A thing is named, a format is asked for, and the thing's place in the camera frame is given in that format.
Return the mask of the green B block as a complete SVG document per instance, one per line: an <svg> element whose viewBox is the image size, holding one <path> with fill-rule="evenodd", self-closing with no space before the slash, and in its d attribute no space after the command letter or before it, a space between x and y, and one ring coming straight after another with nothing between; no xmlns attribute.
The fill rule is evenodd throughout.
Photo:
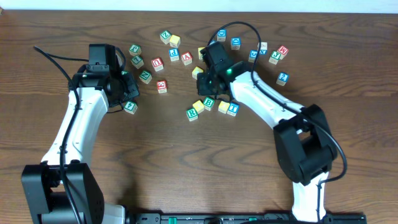
<svg viewBox="0 0 398 224"><path fill-rule="evenodd" d="M215 100L208 96L203 100L203 105L204 105L205 109L208 111L211 111L211 109L214 106L214 103L215 103Z"/></svg>

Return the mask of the yellow O block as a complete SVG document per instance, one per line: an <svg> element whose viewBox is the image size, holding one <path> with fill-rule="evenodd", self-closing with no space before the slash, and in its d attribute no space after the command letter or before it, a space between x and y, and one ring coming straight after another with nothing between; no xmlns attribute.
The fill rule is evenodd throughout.
<svg viewBox="0 0 398 224"><path fill-rule="evenodd" d="M218 111L226 114L228 109L229 109L230 103L225 102L225 101L220 101L219 106L218 106Z"/></svg>
<svg viewBox="0 0 398 224"><path fill-rule="evenodd" d="M203 112L205 110L205 106L201 100L194 102L194 104L192 104L192 106L198 114L200 114L201 112Z"/></svg>

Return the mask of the blue T block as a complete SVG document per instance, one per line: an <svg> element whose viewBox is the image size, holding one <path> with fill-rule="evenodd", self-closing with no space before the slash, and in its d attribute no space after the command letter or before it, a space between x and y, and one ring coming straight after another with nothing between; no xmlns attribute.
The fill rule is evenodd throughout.
<svg viewBox="0 0 398 224"><path fill-rule="evenodd" d="M239 105L236 103L230 103L228 110L227 110L227 114L231 115L231 116L236 116L237 113L239 111Z"/></svg>

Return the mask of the green R block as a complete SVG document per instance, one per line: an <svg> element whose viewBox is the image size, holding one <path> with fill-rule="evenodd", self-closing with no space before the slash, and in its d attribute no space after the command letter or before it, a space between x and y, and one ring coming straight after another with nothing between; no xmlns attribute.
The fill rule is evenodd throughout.
<svg viewBox="0 0 398 224"><path fill-rule="evenodd" d="M189 121L194 121L198 119L198 113L194 108L190 108L189 110L186 110L186 115Z"/></svg>

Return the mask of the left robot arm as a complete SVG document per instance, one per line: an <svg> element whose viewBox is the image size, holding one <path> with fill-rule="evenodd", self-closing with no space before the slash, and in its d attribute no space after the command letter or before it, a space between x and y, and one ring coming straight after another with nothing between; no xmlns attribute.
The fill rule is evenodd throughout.
<svg viewBox="0 0 398 224"><path fill-rule="evenodd" d="M123 205L104 201L90 170L100 123L110 107L131 109L139 95L132 74L76 73L67 112L40 164L26 165L21 182L34 223L132 223Z"/></svg>

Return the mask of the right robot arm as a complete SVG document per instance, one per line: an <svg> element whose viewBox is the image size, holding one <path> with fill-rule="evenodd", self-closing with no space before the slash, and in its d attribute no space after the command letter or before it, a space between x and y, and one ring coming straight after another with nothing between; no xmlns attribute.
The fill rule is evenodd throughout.
<svg viewBox="0 0 398 224"><path fill-rule="evenodd" d="M228 69L219 74L199 73L197 90L205 96L229 93L272 128L278 163L293 183L294 218L301 222L323 221L324 186L332 180L328 174L333 161L344 154L323 110L288 100L256 72Z"/></svg>

